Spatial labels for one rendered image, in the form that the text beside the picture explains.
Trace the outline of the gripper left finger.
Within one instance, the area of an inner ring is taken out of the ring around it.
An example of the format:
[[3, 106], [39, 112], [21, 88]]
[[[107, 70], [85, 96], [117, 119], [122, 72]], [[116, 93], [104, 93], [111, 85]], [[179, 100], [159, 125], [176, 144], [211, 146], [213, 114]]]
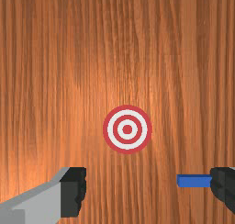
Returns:
[[0, 224], [57, 224], [79, 215], [86, 169], [64, 167], [47, 183], [0, 204]]

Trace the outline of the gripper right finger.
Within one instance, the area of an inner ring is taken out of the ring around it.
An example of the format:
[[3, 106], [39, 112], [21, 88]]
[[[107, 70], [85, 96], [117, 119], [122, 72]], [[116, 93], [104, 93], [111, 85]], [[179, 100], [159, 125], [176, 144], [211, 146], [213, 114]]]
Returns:
[[214, 167], [210, 175], [213, 195], [235, 214], [235, 167]]

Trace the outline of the long blue stick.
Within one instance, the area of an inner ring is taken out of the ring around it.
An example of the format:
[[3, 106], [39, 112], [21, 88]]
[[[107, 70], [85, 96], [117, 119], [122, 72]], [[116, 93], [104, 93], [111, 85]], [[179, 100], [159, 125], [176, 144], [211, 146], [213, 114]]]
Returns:
[[211, 179], [209, 174], [178, 174], [176, 176], [179, 187], [210, 187]]

